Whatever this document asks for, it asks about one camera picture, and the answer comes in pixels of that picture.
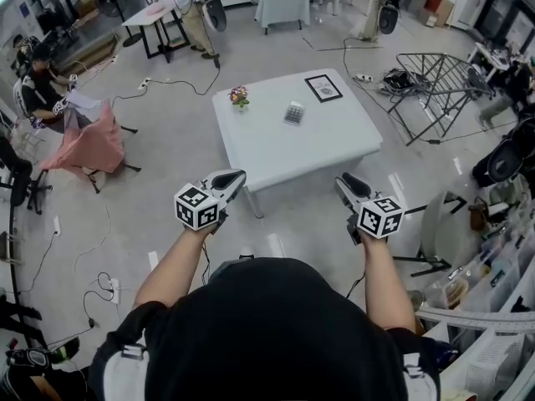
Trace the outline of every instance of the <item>shirt sleeve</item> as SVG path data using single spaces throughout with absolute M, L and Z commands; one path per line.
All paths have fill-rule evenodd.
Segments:
M 420 367 L 422 371 L 431 376 L 440 393 L 441 380 L 435 360 L 435 341 L 432 338 L 416 336 L 412 331 L 405 328 L 393 328 L 388 330 L 387 333 L 394 340 L 402 357 L 408 353 L 420 354 Z
M 21 94 L 23 96 L 24 106 L 26 111 L 33 113 L 35 110 L 41 109 L 43 107 L 43 101 L 35 94 L 35 91 L 28 86 L 23 86 L 21 89 Z
M 104 371 L 107 362 L 125 345 L 136 344 L 143 335 L 143 330 L 150 320 L 167 307 L 160 302 L 145 303 L 126 317 L 114 332 L 109 332 L 106 341 L 94 355 L 89 368 L 88 385 L 93 389 L 97 399 L 104 400 Z

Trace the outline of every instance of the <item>cardboard box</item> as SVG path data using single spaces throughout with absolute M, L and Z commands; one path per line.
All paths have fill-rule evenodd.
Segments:
M 447 20 L 450 18 L 451 11 L 453 10 L 453 3 L 449 0 L 442 0 L 441 5 L 436 10 L 436 26 L 444 27 Z

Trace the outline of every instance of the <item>standing person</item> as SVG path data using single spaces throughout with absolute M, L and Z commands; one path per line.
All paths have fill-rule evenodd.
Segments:
M 193 0 L 176 0 L 176 4 L 181 11 L 182 22 L 194 43 L 191 49 L 202 52 L 204 59 L 218 59 L 219 53 L 214 52 L 202 19 L 202 5 Z
M 23 334 L 46 347 L 47 343 L 44 341 L 41 330 L 31 327 L 23 322 L 15 321 L 12 316 L 17 314 L 24 315 L 25 317 L 32 317 L 39 321 L 42 320 L 38 310 L 8 302 L 6 292 L 0 288 L 0 328 Z
M 516 103 L 522 103 L 524 107 L 527 107 L 527 96 L 532 90 L 534 74 L 535 57 L 531 57 L 529 63 L 512 65 L 505 73 L 506 85 L 504 94 L 494 104 L 481 111 L 479 114 L 479 123 L 482 126 L 488 124 L 493 128 L 492 119 L 509 107 L 512 107 Z
M 69 80 L 59 75 L 58 70 L 50 65 L 50 48 L 39 44 L 33 50 L 32 68 L 23 79 L 21 95 L 26 111 L 33 117 L 33 124 L 39 120 L 44 126 L 63 134 L 65 121 L 63 114 L 55 114 L 52 110 L 63 97 L 56 92 L 52 82 L 59 86 L 69 86 Z M 84 115 L 76 112 L 78 125 L 82 129 L 92 122 Z
M 361 233 L 366 313 L 309 265 L 289 258 L 224 263 L 189 292 L 206 238 L 185 229 L 108 334 L 89 370 L 100 401 L 118 399 L 418 399 L 438 372 L 388 246 Z M 406 372 L 414 353 L 417 377 Z

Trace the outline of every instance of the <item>shoe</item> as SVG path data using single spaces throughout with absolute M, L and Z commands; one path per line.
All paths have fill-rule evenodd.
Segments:
M 219 53 L 214 53 L 213 55 L 210 55 L 208 52 L 205 52 L 203 55 L 201 55 L 204 59 L 218 59 Z

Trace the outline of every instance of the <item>legs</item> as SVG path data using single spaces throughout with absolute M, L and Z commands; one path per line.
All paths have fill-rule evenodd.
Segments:
M 474 166 L 474 169 L 471 171 L 474 180 L 476 180 L 477 185 L 482 187 L 488 187 L 493 185 L 494 181 L 491 180 L 491 177 L 488 176 L 488 161 L 491 159 L 492 153 L 489 153 Z
M 205 49 L 210 55 L 213 55 L 214 49 L 211 46 L 201 16 L 201 9 L 199 6 L 196 3 L 192 3 L 187 13 L 182 15 L 182 22 L 191 36 L 193 44 L 198 48 Z
M 501 112 L 507 110 L 513 105 L 512 99 L 508 95 L 503 95 L 494 104 L 488 106 L 479 115 L 479 121 L 481 123 L 492 123 L 492 118 L 498 116 Z
M 264 214 L 260 210 L 260 206 L 258 205 L 257 196 L 254 193 L 251 193 L 248 187 L 245 187 L 244 190 L 247 196 L 247 200 L 249 201 L 249 204 L 251 205 L 252 212 L 254 212 L 254 216 L 257 218 L 264 218 Z

